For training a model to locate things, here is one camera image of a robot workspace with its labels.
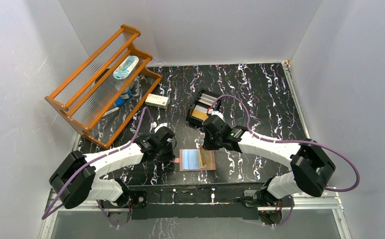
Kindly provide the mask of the black card tray box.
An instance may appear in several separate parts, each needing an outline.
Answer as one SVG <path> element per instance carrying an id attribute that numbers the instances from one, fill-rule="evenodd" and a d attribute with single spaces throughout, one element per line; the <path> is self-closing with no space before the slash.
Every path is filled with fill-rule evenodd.
<path id="1" fill-rule="evenodd" d="M 188 106 L 188 109 L 187 109 L 187 112 L 186 112 L 186 121 L 187 123 L 191 126 L 191 127 L 201 127 L 202 126 L 202 123 L 201 121 L 199 121 L 198 119 L 194 118 L 191 116 L 192 112 L 194 109 L 196 110 L 199 110 L 199 111 L 202 111 L 202 112 L 205 112 L 207 113 L 209 108 L 204 108 L 203 106 L 199 105 L 197 103 L 197 98 L 199 96 L 200 93 L 206 93 L 208 95 L 211 95 L 215 98 L 218 98 L 221 96 L 221 94 L 217 94 L 217 93 L 214 93 L 214 92 L 211 92 L 209 90 L 205 90 L 205 89 L 199 89 L 195 95 L 195 97 L 193 98 L 193 102 L 192 104 L 190 104 Z"/>

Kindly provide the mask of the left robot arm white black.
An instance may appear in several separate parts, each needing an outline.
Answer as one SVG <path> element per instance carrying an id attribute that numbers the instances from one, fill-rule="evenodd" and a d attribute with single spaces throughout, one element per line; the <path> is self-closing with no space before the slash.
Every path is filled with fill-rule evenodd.
<path id="1" fill-rule="evenodd" d="M 174 159 L 174 132 L 165 124 L 153 133 L 141 135 L 133 142 L 99 153 L 83 154 L 79 150 L 67 155 L 49 179 L 65 209 L 85 200 L 109 201 L 118 207 L 138 204 L 145 192 L 131 190 L 120 179 L 104 179 L 104 175 L 146 161 Z"/>

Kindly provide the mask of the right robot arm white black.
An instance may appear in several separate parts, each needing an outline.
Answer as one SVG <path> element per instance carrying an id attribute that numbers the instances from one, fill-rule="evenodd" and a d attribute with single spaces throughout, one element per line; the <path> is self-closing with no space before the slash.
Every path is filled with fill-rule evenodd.
<path id="1" fill-rule="evenodd" d="M 291 171 L 269 179 L 253 195 L 254 202 L 275 206 L 281 198 L 295 193 L 320 197 L 333 175 L 336 166 L 315 141 L 277 143 L 274 138 L 250 132 L 246 127 L 230 127 L 221 117 L 209 116 L 202 124 L 205 132 L 203 148 L 224 148 L 239 153 L 254 154 L 281 165 Z"/>

